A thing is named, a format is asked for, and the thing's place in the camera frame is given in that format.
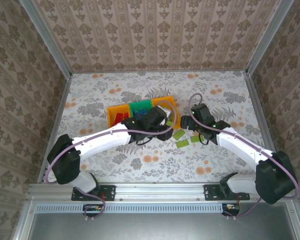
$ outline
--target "purple cable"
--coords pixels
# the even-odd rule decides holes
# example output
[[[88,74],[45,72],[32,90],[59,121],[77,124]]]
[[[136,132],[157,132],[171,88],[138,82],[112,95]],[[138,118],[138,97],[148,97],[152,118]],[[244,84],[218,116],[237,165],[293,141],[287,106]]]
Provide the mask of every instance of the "purple cable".
[[[263,156],[267,157],[268,159],[270,159],[274,164],[276,164],[282,171],[284,171],[285,174],[287,174],[287,176],[291,179],[291,181],[293,182],[294,184],[294,187],[295,187],[295,193],[293,196],[284,196],[283,198],[285,199],[295,199],[298,195],[299,195],[299,185],[297,183],[297,181],[295,180],[295,178],[291,175],[291,173],[285,169],[279,162],[277,162],[272,156],[270,156],[269,154],[267,154],[266,152],[263,152],[262,150],[260,150],[259,148],[257,148],[256,146],[254,146],[253,144],[251,144],[250,142],[248,142],[247,140],[245,140],[243,137],[241,137],[240,135],[235,135],[234,133],[232,132],[228,132],[228,131],[224,131],[224,130],[220,130],[220,129],[216,129],[214,127],[210,127],[210,126],[207,126],[207,125],[204,125],[202,124],[201,122],[199,122],[195,116],[193,115],[192,111],[191,111],[191,102],[192,102],[192,99],[195,97],[195,96],[200,96],[200,102],[202,102],[203,100],[203,96],[200,94],[200,93],[195,93],[193,94],[190,99],[189,99],[189,104],[188,104],[188,107],[189,107],[189,114],[190,116],[192,117],[192,119],[200,126],[206,128],[206,129],[209,129],[209,130],[212,130],[212,131],[215,131],[215,132],[220,132],[220,133],[224,133],[224,134],[228,134],[230,136],[233,136],[233,137],[236,137],[237,139],[239,139],[241,142],[247,144],[249,147],[253,148],[254,150],[258,151],[260,154],[262,154]]]
[[[61,158],[61,156],[65,153],[67,153],[70,149],[72,148],[75,148],[76,146],[80,145],[80,144],[83,144],[83,143],[87,143],[93,139],[96,139],[96,138],[99,138],[99,137],[102,137],[102,136],[105,136],[105,135],[109,135],[109,134],[115,134],[115,133],[122,133],[122,132],[128,132],[128,133],[136,133],[136,134],[147,134],[147,135],[153,135],[153,136],[156,136],[156,135],[161,135],[161,134],[165,134],[167,132],[169,132],[173,127],[174,125],[176,124],[177,122],[177,111],[176,109],[174,108],[174,106],[168,102],[168,101],[165,101],[165,100],[162,100],[162,101],[159,101],[157,103],[157,105],[159,105],[160,103],[166,103],[168,104],[173,113],[174,113],[174,118],[173,118],[173,124],[168,127],[166,130],[164,131],[159,131],[159,132],[148,132],[148,131],[140,131],[140,130],[133,130],[133,129],[118,129],[118,130],[112,130],[112,131],[106,131],[106,132],[103,132],[103,133],[100,133],[100,134],[97,134],[95,136],[92,136],[92,137],[89,137],[83,141],[79,141],[75,144],[72,144],[68,147],[66,147],[63,151],[61,151],[56,157],[55,159],[51,162],[51,164],[48,166],[47,170],[46,170],[46,173],[45,173],[45,181],[48,183],[48,184],[54,184],[56,183],[57,181],[49,181],[48,180],[48,176],[49,176],[49,173],[50,171],[52,170],[53,166],[56,164],[56,162]]]
[[[94,206],[87,206],[87,207],[84,209],[84,212],[83,212],[83,215],[86,217],[86,219],[92,219],[92,218],[96,219],[96,218],[100,217],[100,216],[104,213],[104,211],[105,211],[105,209],[106,209],[106,202],[105,202],[102,198],[100,198],[100,197],[98,197],[98,196],[95,196],[95,195],[92,195],[92,194],[89,194],[89,193],[86,193],[86,192],[82,191],[82,190],[81,190],[80,188],[78,188],[78,187],[76,187],[76,189],[77,189],[81,194],[86,195],[86,196],[88,196],[88,197],[95,198],[95,199],[101,201],[102,204],[103,204],[103,207],[102,207],[101,211],[98,213],[98,215],[96,215],[96,216],[94,216],[94,217],[89,217],[89,216],[87,216],[87,210],[93,208]]]
[[[229,218],[233,218],[233,219],[241,218],[241,217],[244,217],[245,215],[249,214],[260,203],[260,201],[261,201],[261,197],[258,199],[258,201],[255,202],[255,204],[248,211],[246,211],[245,213],[242,213],[240,215],[237,215],[237,216],[233,216],[230,212],[225,211],[225,210],[223,210],[223,212],[228,214],[229,216],[227,216],[227,217],[229,217]]]

